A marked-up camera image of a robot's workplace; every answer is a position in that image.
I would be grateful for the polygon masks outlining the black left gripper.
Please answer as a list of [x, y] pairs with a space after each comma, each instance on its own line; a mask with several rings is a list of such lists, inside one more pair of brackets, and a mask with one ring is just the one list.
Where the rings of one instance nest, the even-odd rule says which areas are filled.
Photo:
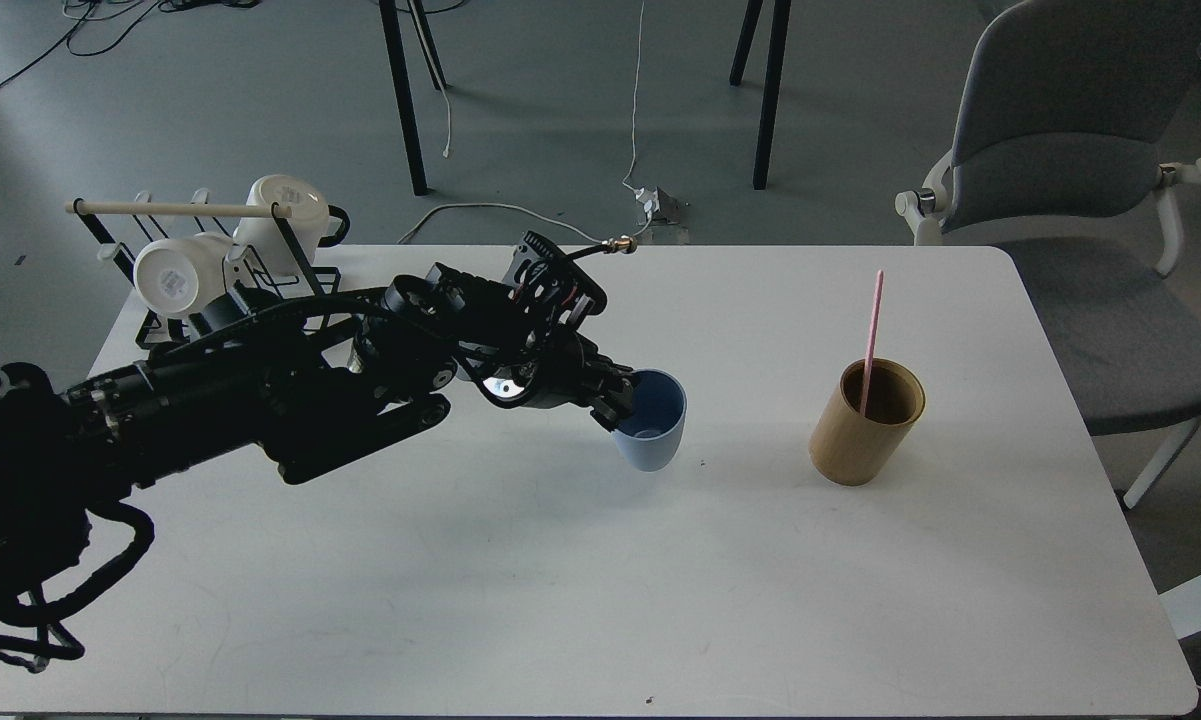
[[524, 233], [504, 277], [450, 272], [452, 360], [492, 406], [586, 407], [605, 432], [635, 413], [643, 377], [582, 337], [587, 316], [605, 310], [599, 283], [578, 265], [613, 246], [567, 252]]

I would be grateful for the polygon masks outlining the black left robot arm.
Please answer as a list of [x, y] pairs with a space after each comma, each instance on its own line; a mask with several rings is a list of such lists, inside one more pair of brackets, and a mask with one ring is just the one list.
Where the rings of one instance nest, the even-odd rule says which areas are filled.
[[299, 299], [235, 284], [195, 340], [60, 392], [0, 366], [0, 662], [79, 659], [64, 620], [155, 541], [129, 493], [238, 448], [306, 484], [436, 427], [458, 377], [503, 409], [580, 406], [619, 430], [644, 383], [580, 334], [607, 306], [587, 256], [530, 232], [498, 281], [437, 263]]

